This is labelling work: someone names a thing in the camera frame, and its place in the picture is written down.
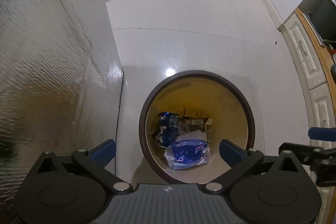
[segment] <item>screw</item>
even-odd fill
[[[321,163],[323,165],[328,165],[330,163],[330,160],[322,160]]]
[[[127,189],[129,189],[130,185],[127,182],[117,182],[115,184],[113,184],[113,188],[117,191],[126,191]]]
[[[220,189],[222,189],[223,186],[220,183],[217,183],[217,182],[210,182],[205,186],[205,188],[207,188],[211,192],[217,192]]]

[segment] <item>clear plastic bag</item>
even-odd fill
[[[208,164],[211,150],[204,140],[183,140],[172,143],[166,148],[164,157],[169,168],[182,170],[196,165]]]
[[[206,132],[202,132],[199,129],[193,132],[178,136],[175,142],[185,141],[185,140],[203,140],[206,142],[208,141]]]

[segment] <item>blue crumpled bag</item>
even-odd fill
[[[176,140],[179,133],[179,115],[171,112],[159,114],[160,131],[154,135],[155,142],[163,147],[169,146]]]
[[[211,151],[207,141],[184,140],[174,142],[167,147],[164,157],[167,159],[169,168],[181,170],[208,164]]]

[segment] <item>trash can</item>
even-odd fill
[[[212,118],[212,156],[207,165],[173,170],[163,156],[165,149],[155,143],[152,134],[159,129],[160,112],[179,113],[183,108],[200,109],[202,118]],[[151,92],[140,115],[139,137],[146,160],[165,181],[208,183],[230,169],[219,155],[221,140],[252,148],[255,125],[247,100],[231,82],[206,71],[184,71],[165,79]]]

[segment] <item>white floor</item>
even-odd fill
[[[283,142],[308,144],[300,82],[261,0],[110,0],[107,8],[125,76],[117,136],[120,178],[164,182],[143,157],[138,121],[167,70],[207,70],[236,85],[253,111],[255,148],[267,155],[277,155]]]

